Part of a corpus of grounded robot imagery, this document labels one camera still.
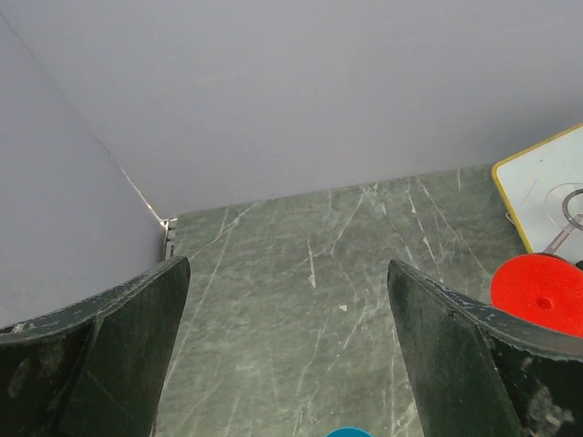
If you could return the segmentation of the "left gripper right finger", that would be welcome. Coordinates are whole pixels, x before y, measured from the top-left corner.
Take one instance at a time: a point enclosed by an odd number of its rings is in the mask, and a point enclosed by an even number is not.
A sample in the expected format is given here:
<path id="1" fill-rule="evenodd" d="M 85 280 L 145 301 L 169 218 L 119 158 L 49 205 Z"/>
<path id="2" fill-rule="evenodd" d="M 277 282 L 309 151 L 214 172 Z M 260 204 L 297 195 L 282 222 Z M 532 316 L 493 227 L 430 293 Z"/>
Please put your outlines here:
<path id="1" fill-rule="evenodd" d="M 388 265 L 391 311 L 426 436 L 579 436 L 582 340 Z"/>

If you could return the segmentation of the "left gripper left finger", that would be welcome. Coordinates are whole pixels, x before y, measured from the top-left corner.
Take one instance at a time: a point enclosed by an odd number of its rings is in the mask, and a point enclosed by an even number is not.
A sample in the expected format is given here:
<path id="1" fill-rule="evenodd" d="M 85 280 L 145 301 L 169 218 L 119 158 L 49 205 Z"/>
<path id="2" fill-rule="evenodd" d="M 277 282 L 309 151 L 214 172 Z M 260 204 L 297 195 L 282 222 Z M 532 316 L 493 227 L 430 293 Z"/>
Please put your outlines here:
<path id="1" fill-rule="evenodd" d="M 1 329 L 4 436 L 150 436 L 189 290 L 172 257 Z"/>

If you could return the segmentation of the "red wine glass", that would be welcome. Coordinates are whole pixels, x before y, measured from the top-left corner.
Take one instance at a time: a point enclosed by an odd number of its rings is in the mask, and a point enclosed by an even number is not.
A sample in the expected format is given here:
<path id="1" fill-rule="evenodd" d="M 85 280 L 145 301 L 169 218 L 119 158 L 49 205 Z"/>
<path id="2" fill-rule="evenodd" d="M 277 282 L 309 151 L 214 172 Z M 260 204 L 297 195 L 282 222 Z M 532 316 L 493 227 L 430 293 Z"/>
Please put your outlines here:
<path id="1" fill-rule="evenodd" d="M 516 256 L 495 272 L 492 305 L 521 320 L 582 336 L 582 270 L 542 253 Z"/>

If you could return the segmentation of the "blue wine glass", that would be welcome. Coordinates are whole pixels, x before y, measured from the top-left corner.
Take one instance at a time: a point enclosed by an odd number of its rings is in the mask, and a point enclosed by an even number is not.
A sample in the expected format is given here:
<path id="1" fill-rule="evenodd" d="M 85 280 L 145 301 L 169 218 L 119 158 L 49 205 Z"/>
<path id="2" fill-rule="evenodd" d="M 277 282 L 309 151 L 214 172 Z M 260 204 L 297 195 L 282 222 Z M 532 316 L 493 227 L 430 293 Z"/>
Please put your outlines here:
<path id="1" fill-rule="evenodd" d="M 372 437 L 372 435 L 357 427 L 344 426 L 327 433 L 326 437 Z"/>

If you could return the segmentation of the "clear wine glass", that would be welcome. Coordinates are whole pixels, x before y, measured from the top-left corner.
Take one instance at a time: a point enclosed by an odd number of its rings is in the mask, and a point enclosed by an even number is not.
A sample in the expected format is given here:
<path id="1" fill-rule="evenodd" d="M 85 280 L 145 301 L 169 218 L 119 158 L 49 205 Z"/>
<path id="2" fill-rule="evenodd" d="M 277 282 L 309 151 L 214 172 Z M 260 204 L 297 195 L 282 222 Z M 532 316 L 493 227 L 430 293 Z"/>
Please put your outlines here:
<path id="1" fill-rule="evenodd" d="M 582 230 L 571 228 L 561 211 L 564 197 L 571 191 L 582 188 L 581 183 L 563 183 L 552 188 L 545 198 L 545 211 L 554 223 L 551 230 L 552 240 L 546 247 L 546 252 L 556 255 L 569 262 L 582 260 Z"/>

